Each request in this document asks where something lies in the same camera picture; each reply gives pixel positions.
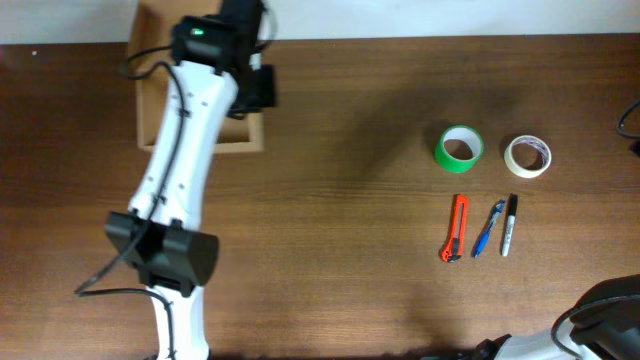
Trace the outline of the brown cardboard box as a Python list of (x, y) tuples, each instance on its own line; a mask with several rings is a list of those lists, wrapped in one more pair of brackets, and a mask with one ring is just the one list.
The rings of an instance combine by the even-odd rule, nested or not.
[[(186, 15), (219, 12), (221, 0), (140, 0), (129, 38), (127, 54), (170, 43), (170, 32)], [(154, 148), (164, 117), (168, 75), (159, 69), (135, 83), (137, 145), (144, 151)], [(224, 120), (215, 150), (218, 153), (260, 152), (264, 149), (263, 115), (250, 114), (243, 120)]]

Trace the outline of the green tape roll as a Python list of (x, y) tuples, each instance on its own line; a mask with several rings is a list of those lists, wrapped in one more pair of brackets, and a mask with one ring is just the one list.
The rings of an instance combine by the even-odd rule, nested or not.
[[(472, 153), (470, 159), (459, 159), (451, 155), (445, 149), (445, 143), (449, 140), (457, 140), (464, 143)], [(449, 127), (441, 135), (434, 150), (436, 162), (446, 171), (461, 174), (469, 171), (484, 153), (484, 142), (479, 133), (465, 125)]]

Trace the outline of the orange utility knife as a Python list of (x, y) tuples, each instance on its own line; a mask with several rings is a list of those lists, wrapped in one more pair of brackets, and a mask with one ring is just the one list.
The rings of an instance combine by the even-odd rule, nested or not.
[(449, 236), (440, 252), (440, 258), (445, 263), (456, 262), (464, 255), (468, 210), (468, 197), (462, 194), (456, 194), (452, 207)]

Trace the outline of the blue pen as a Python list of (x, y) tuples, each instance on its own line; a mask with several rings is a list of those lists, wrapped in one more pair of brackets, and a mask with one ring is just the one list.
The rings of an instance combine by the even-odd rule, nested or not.
[(477, 242), (472, 251), (472, 257), (478, 258), (489, 242), (491, 233), (499, 219), (500, 215), (506, 207), (505, 200), (499, 200), (491, 209), (487, 222), (478, 236)]

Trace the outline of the beige masking tape roll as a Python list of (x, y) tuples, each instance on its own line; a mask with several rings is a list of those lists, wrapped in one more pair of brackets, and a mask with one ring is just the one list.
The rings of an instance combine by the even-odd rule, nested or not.
[[(534, 148), (542, 159), (542, 167), (536, 170), (529, 170), (517, 163), (513, 149), (516, 145), (528, 145)], [(504, 152), (504, 162), (507, 168), (516, 176), (526, 179), (536, 178), (543, 174), (552, 163), (552, 152), (549, 146), (540, 138), (533, 135), (521, 135), (514, 138), (506, 147)]]

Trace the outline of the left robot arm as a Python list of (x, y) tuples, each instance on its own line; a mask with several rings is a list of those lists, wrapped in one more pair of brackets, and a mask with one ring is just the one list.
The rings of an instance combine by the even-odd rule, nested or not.
[(201, 232), (205, 185), (226, 119), (241, 120), (275, 105), (274, 69), (261, 62), (269, 46), (258, 34), (269, 15), (262, 1), (225, 1), (218, 13), (185, 16), (171, 31), (169, 76), (159, 136), (144, 178), (124, 213), (105, 232), (117, 256), (138, 274), (150, 297), (159, 359), (208, 359), (204, 288), (219, 253)]

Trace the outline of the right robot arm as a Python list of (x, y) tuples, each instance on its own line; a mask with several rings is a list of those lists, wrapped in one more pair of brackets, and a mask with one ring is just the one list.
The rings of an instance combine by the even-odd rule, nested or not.
[(639, 276), (598, 283), (548, 330), (486, 340), (468, 356), (493, 360), (639, 360)]

